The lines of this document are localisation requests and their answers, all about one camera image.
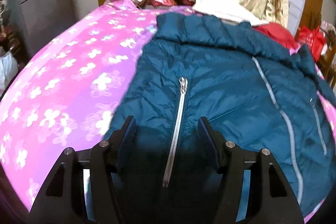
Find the white towel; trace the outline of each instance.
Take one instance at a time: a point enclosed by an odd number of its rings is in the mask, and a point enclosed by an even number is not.
[[[202,14],[214,15],[218,18],[237,23],[249,21],[252,26],[266,25],[269,23],[266,20],[260,20],[233,0],[196,0],[193,9]]]

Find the plastic bag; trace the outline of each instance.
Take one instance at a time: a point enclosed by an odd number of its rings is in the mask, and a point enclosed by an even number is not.
[[[0,96],[18,72],[17,62],[11,52],[0,57]]]
[[[298,35],[297,42],[301,45],[307,44],[311,54],[313,55],[314,61],[316,62],[321,56],[321,52],[324,44],[326,43],[326,40],[323,37],[323,34],[320,33],[320,26],[312,31],[309,30],[306,26],[303,26]]]

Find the jacket pocket zipper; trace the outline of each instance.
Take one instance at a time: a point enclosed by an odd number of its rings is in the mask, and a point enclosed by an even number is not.
[[[317,124],[317,131],[318,131],[319,136],[320,136],[320,141],[321,141],[321,144],[322,144],[324,155],[326,155],[327,154],[327,147],[326,147],[326,143],[324,142],[324,139],[323,139],[323,136],[322,136],[319,115],[318,115],[317,110],[315,108],[315,105],[313,105],[312,101],[313,101],[313,99],[310,99],[310,103],[312,105],[312,108],[313,108],[313,111],[314,111],[314,114],[315,114],[315,119],[316,119],[316,124]]]
[[[186,78],[181,77],[178,81],[180,82],[180,93],[181,93],[180,102],[178,104],[173,137],[171,140],[169,156],[168,156],[167,165],[166,165],[166,169],[165,169],[165,173],[163,175],[163,181],[162,181],[162,187],[166,187],[166,188],[169,185],[171,172],[173,170],[174,158],[175,158],[175,153],[176,153],[176,148],[177,148],[177,140],[179,139],[179,133],[180,133],[180,127],[181,127],[185,94],[188,88],[188,80]]]

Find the silver zipper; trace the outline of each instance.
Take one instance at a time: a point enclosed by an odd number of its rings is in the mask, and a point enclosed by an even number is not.
[[[174,158],[175,158],[176,147],[177,147],[177,140],[179,139],[179,133],[180,133],[180,127],[181,127],[185,94],[188,88],[188,80],[186,78],[181,77],[178,81],[180,82],[181,96],[180,96],[180,102],[178,104],[175,128],[174,128],[173,138],[171,140],[167,165],[166,165],[165,173],[163,175],[162,187],[168,187],[170,176],[171,176],[171,171],[173,170]]]
[[[296,175],[296,178],[297,178],[298,188],[299,188],[298,193],[297,193],[297,201],[300,205],[301,200],[302,200],[302,196],[303,196],[303,177],[302,177],[302,174],[301,174],[301,172],[299,170],[299,167],[297,165],[297,162],[296,162],[295,134],[294,134],[294,130],[293,130],[293,125],[292,125],[292,122],[291,122],[290,118],[288,117],[288,115],[282,109],[280,109],[280,107],[278,105],[278,102],[275,98],[274,92],[272,90],[272,87],[269,84],[268,80],[266,79],[266,76],[263,73],[263,70],[261,69],[258,60],[255,59],[254,57],[252,57],[252,60],[256,64],[261,78],[264,80],[264,83],[266,85],[269,96],[271,97],[271,100],[272,100],[274,106],[276,107],[276,109],[279,109],[280,114],[283,117],[283,119],[285,120],[285,123],[286,123],[286,126],[287,126],[287,130],[288,130],[288,133],[289,133],[290,148],[291,148],[292,164],[293,164],[293,169],[294,169],[294,172],[295,172],[295,175]]]
[[[313,101],[313,99],[310,99],[310,103],[311,103],[311,105],[313,107],[313,111],[314,111],[314,114],[315,114],[315,119],[316,119],[316,124],[317,124],[317,131],[318,131],[319,136],[320,136],[320,141],[321,141],[321,144],[322,144],[324,155],[326,155],[327,154],[327,147],[326,147],[326,143],[324,142],[324,139],[323,139],[323,136],[322,136],[319,115],[317,113],[315,105],[312,104],[312,101]]]

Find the metal screw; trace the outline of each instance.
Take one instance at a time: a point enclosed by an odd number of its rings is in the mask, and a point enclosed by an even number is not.
[[[72,151],[73,151],[73,149],[71,147],[67,147],[66,149],[64,149],[63,152],[64,152],[65,155],[69,155],[69,154],[72,153]]]
[[[267,149],[267,148],[263,148],[263,150],[261,151],[264,155],[268,156],[269,154],[271,154],[271,152]]]
[[[106,147],[106,146],[109,145],[109,141],[107,141],[107,140],[103,140],[103,141],[101,141],[101,142],[99,143],[99,145],[100,145],[101,147]]]
[[[235,145],[236,145],[236,144],[235,144],[234,142],[232,142],[232,141],[228,141],[228,142],[226,142],[225,144],[226,144],[226,146],[229,147],[229,148],[234,148]]]

